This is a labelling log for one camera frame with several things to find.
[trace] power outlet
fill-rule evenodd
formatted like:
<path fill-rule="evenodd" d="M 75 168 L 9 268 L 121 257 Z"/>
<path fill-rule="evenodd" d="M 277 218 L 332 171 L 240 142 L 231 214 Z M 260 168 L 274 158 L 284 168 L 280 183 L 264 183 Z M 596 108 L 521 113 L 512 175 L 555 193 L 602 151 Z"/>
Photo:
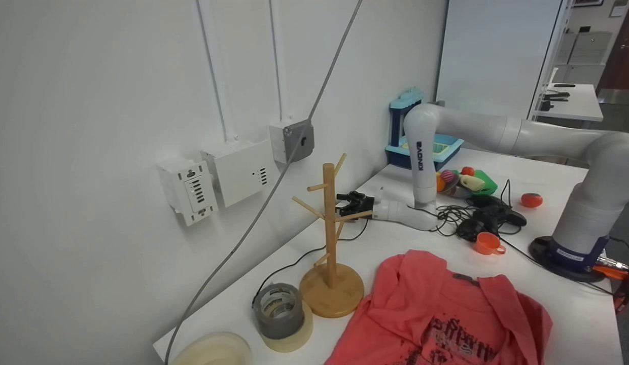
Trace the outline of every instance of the power outlet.
<path fill-rule="evenodd" d="M 202 162 L 189 158 L 157 165 L 168 204 L 186 228 L 216 212 L 213 179 Z"/>
<path fill-rule="evenodd" d="M 309 120 L 295 125 L 270 127 L 274 160 L 285 165 L 294 155 L 292 162 L 302 160 L 314 151 L 314 131 Z"/>
<path fill-rule="evenodd" d="M 231 208 L 270 186 L 271 156 L 268 142 L 229 142 L 204 151 L 200 156 L 214 177 L 218 208 Z"/>

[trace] white box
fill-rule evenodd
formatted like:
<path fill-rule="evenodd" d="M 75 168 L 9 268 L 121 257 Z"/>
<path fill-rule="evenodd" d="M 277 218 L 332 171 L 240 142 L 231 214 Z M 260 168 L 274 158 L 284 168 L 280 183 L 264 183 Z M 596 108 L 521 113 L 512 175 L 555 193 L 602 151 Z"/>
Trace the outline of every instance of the white box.
<path fill-rule="evenodd" d="M 157 177 L 175 214 L 190 228 L 216 212 L 213 179 L 204 162 L 176 158 L 157 165 Z"/>
<path fill-rule="evenodd" d="M 200 156 L 214 177 L 221 208 L 231 208 L 264 192 L 270 183 L 271 156 L 265 142 L 229 142 L 204 151 Z"/>

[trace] green object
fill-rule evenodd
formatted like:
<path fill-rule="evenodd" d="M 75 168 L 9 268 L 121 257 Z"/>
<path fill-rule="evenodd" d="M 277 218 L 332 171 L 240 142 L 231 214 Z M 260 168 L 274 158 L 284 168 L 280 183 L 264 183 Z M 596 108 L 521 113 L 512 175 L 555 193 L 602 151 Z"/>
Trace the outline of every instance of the green object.
<path fill-rule="evenodd" d="M 483 188 L 472 192 L 472 195 L 493 195 L 497 192 L 497 183 L 486 173 L 475 171 L 475 179 L 481 179 Z"/>

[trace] printed graphic on shirt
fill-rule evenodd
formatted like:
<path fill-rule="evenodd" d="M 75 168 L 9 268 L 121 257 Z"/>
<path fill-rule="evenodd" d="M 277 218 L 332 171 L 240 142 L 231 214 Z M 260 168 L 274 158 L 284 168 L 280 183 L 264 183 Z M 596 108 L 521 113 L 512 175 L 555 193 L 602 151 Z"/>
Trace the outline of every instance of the printed graphic on shirt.
<path fill-rule="evenodd" d="M 422 333 L 418 351 L 435 365 L 454 364 L 454 357 L 486 364 L 497 356 L 491 345 L 466 333 L 459 319 L 440 321 L 435 316 Z"/>

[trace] white table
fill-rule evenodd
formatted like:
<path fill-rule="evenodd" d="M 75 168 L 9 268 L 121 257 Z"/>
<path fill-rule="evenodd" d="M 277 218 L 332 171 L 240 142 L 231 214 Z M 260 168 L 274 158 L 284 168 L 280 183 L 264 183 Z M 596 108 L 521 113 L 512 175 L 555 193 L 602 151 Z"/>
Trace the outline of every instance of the white table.
<path fill-rule="evenodd" d="M 511 179 L 512 200 L 519 200 L 519 195 L 528 192 L 543 195 L 545 204 L 537 212 L 519 209 L 530 224 L 521 234 L 508 238 L 508 241 L 521 249 L 526 249 L 533 238 L 553 232 L 569 190 L 584 177 L 581 168 L 466 149 L 448 162 L 448 166 L 454 168 L 464 165 L 486 171 L 498 188 L 502 188 L 505 179 Z M 388 166 L 361 188 L 363 193 L 370 195 L 376 195 L 379 190 L 389 192 L 394 200 L 411 202 L 407 171 Z M 363 224 L 347 226 L 343 238 L 354 235 L 361 226 Z M 260 365 L 292 365 L 298 361 L 324 364 L 349 316 L 335 321 L 314 316 L 313 337 L 302 349 L 294 353 L 274 353 L 262 344 L 250 311 L 258 285 L 271 270 L 294 262 L 306 249 L 322 246 L 322 240 L 322 224 L 317 221 L 274 252 L 268 261 L 250 270 L 183 324 L 171 353 L 181 353 L 181 349 L 209 333 L 231 332 L 250 344 L 253 361 Z M 413 232 L 395 224 L 370 221 L 367 232 L 357 241 L 339 243 L 339 262 L 354 268 L 363 278 L 364 291 L 369 292 L 375 268 L 385 257 L 407 249 L 432 252 L 434 256 L 444 257 L 453 272 L 463 272 L 469 276 L 505 274 L 519 292 L 536 299 L 553 321 L 545 349 L 548 365 L 622 364 L 613 301 L 593 289 L 545 272 L 512 249 L 506 249 L 506 253 L 498 257 L 484 257 L 475 253 L 463 240 L 457 238 L 440 238 L 437 234 Z M 287 282 L 298 286 L 302 274 L 314 265 L 317 257 L 318 253 L 307 256 L 294 270 L 277 274 L 271 282 Z M 160 357 L 164 356 L 168 339 L 170 333 L 153 344 Z"/>
<path fill-rule="evenodd" d="M 575 120 L 575 123 L 602 123 L 602 113 L 599 105 L 596 89 L 590 83 L 573 83 L 573 88 L 553 88 L 551 91 L 569 93 L 568 102 L 551 102 L 551 110 L 537 113 L 537 119 L 549 120 Z"/>

